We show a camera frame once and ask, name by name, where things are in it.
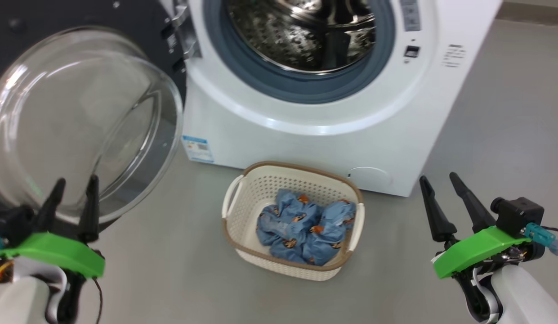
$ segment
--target brown basket rim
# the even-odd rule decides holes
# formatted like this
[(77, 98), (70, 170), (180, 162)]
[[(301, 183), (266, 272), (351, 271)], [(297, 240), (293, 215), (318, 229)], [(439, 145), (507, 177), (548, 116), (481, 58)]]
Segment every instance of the brown basket rim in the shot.
[[(307, 171), (307, 172), (312, 172), (312, 173), (315, 173), (315, 174), (320, 174), (320, 175), (323, 175), (323, 176), (327, 176), (327, 177), (335, 179), (335, 180), (339, 180), (339, 181), (349, 185), (353, 189), (353, 191), (355, 191), (359, 203), (363, 203), (363, 193), (361, 193), (359, 188), (357, 188), (352, 182), (350, 182), (349, 180), (347, 180), (347, 179), (345, 179), (341, 176), (331, 174), (331, 173), (323, 171), (323, 170), (309, 168), (308, 166), (300, 166), (298, 164), (291, 164), (291, 163), (284, 163), (284, 162), (264, 161), (264, 162), (258, 162), (256, 164), (253, 164), (252, 166), (249, 166), (248, 168), (246, 168), (243, 172), (243, 176), (246, 176), (247, 174), (249, 174), (249, 172), (251, 172), (252, 170), (254, 170), (256, 168), (264, 167), (264, 166), (284, 167), (284, 168), (302, 170), (302, 171)], [(283, 265), (286, 265), (286, 266), (297, 267), (297, 268), (301, 268), (301, 269), (305, 269), (305, 270), (332, 271), (332, 270), (338, 269), (339, 267), (342, 267), (348, 261), (348, 259), (351, 257), (351, 255), (353, 254), (353, 251), (343, 250), (343, 258), (341, 260), (339, 260), (338, 262), (333, 263), (332, 265), (328, 265), (328, 266), (307, 265), (307, 264), (303, 264), (303, 263), (291, 262), (291, 261), (275, 258), (274, 256), (267, 256), (266, 254), (263, 254), (261, 252), (252, 250), (252, 249), (247, 248), (247, 247), (244, 247), (241, 244), (235, 242), (231, 238), (231, 235), (229, 234), (229, 230), (227, 229), (227, 219), (226, 218), (223, 219), (223, 232), (225, 232), (225, 237), (227, 238), (227, 241), (229, 242), (229, 244), (231, 244), (234, 248), (237, 248), (238, 250), (241, 250), (243, 252), (246, 252), (248, 254), (251, 254), (253, 256), (256, 256), (256, 257), (259, 257), (259, 258), (262, 258), (262, 259), (265, 259), (265, 260), (268, 260), (268, 261), (280, 263), (280, 264), (283, 264)]]

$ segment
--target laundry basket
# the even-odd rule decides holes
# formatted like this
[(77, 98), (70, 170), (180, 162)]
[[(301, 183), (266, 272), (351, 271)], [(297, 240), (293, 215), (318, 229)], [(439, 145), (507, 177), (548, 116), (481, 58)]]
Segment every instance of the laundry basket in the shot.
[[(339, 199), (357, 204), (353, 229), (347, 232), (340, 252), (324, 266), (275, 258), (269, 247), (259, 242), (257, 218), (264, 207), (275, 204), (279, 189), (305, 193), (310, 201), (324, 207)], [(231, 183), (222, 214), (227, 240), (247, 262), (283, 275), (324, 281), (334, 277), (355, 250), (365, 222), (365, 205), (359, 189), (345, 178), (295, 164), (260, 162)]]

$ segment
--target clothes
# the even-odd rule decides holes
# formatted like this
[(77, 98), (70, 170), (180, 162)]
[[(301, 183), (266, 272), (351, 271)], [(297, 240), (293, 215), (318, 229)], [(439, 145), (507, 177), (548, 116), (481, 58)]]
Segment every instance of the clothes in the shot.
[(256, 233), (277, 258), (322, 266), (339, 252), (353, 227), (356, 206), (349, 201), (323, 209), (303, 193), (280, 189), (276, 202), (260, 213)]

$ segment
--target gray floor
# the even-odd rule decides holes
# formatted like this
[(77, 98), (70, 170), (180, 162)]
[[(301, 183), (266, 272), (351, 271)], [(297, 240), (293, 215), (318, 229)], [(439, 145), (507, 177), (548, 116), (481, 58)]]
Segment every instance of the gray floor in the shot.
[[(558, 29), (496, 22), (460, 93), (425, 174), (459, 238), (472, 233), (449, 172), (485, 204), (525, 196), (558, 226)], [(366, 193), (355, 254), (330, 281), (292, 279), (244, 262), (221, 231), (221, 202), (239, 170), (189, 162), (102, 233), (102, 324), (471, 324), (458, 285), (439, 280), (420, 189), (410, 198)], [(558, 301), (558, 257), (525, 267)], [(80, 324), (98, 294), (87, 283)]]

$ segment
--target orange wire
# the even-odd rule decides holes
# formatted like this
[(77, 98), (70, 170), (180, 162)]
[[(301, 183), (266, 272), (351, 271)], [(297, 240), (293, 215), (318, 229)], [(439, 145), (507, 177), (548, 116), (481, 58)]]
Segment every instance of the orange wire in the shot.
[(0, 281), (1, 281), (1, 277), (3, 277), (3, 272), (4, 272), (8, 267), (10, 267), (10, 266), (12, 266), (12, 265), (13, 265), (13, 260), (10, 260), (10, 261), (8, 261), (8, 262), (3, 263), (3, 264), (0, 266)]

